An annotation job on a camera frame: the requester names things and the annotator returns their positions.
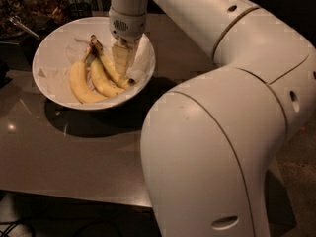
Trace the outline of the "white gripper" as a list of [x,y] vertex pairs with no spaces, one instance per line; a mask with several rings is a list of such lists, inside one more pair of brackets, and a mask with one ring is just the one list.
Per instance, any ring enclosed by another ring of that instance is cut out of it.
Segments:
[[121,12],[114,7],[109,11],[109,29],[116,40],[112,56],[118,74],[124,75],[134,63],[146,26],[146,11]]

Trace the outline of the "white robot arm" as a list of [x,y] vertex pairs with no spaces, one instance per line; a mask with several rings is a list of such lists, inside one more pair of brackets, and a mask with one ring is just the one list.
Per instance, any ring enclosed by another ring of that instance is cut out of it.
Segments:
[[316,107],[313,45],[249,0],[112,0],[112,34],[137,40],[149,2],[214,65],[165,93],[142,128],[162,237],[271,237],[266,173]]

